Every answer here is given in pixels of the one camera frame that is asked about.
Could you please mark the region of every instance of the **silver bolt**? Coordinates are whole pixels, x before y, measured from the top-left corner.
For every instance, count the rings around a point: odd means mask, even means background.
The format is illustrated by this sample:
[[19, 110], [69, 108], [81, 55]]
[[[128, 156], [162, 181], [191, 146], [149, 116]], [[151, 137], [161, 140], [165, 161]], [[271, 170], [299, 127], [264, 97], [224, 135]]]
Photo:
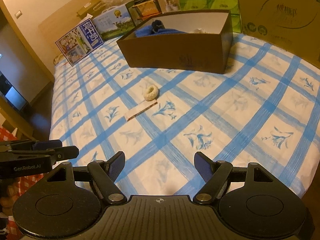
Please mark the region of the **silver bolt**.
[[124, 199], [124, 195], [119, 194], [119, 193], [113, 193], [108, 196], [108, 199], [110, 199], [113, 202], [121, 201]]
[[211, 196], [207, 193], [201, 193], [196, 196], [196, 199], [199, 201], [209, 201]]

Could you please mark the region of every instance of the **wall socket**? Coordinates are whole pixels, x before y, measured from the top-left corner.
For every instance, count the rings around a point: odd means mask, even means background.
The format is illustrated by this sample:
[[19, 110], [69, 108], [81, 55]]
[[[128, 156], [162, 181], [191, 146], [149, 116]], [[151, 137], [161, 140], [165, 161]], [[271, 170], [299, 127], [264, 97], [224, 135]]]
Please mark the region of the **wall socket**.
[[15, 13], [15, 16], [16, 16], [17, 19], [18, 19], [21, 15], [22, 15], [22, 12], [21, 12], [21, 11], [18, 11], [18, 12]]

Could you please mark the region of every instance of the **red and white plaid fabric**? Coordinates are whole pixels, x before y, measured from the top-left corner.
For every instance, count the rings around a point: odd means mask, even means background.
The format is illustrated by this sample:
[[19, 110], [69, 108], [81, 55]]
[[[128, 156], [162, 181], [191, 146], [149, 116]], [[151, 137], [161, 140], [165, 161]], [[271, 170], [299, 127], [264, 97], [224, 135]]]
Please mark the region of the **red and white plaid fabric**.
[[[12, 135], [8, 130], [0, 126], [0, 141], [14, 141], [17, 138]], [[25, 193], [31, 186], [43, 178], [43, 174], [20, 177], [19, 181], [13, 185], [17, 188], [16, 197], [20, 197]], [[12, 216], [9, 216], [9, 223], [7, 226], [8, 235], [7, 240], [18, 240], [22, 237], [22, 233], [19, 231], [16, 223]]]

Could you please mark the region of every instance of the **blue and white plaid bedsheet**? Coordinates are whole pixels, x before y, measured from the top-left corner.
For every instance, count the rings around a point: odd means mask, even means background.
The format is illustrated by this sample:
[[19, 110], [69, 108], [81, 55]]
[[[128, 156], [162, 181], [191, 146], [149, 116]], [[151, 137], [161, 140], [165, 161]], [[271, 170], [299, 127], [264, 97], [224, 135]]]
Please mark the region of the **blue and white plaid bedsheet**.
[[[235, 34], [225, 75], [130, 68], [116, 39], [71, 67], [56, 66], [51, 139], [76, 145], [74, 165], [126, 156], [127, 196], [189, 194], [204, 181], [196, 151], [246, 167], [258, 162], [302, 197], [319, 163], [320, 70]], [[127, 122], [149, 85], [158, 104]]]

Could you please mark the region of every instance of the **beige ring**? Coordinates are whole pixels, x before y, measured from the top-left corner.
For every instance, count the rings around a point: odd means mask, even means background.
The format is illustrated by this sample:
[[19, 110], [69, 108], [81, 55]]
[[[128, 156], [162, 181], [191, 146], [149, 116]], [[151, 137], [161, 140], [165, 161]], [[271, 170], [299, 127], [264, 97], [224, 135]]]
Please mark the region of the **beige ring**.
[[146, 92], [144, 93], [143, 97], [146, 101], [152, 101], [153, 99], [156, 99], [156, 97], [159, 94], [159, 89], [157, 86], [152, 85], [147, 88]]

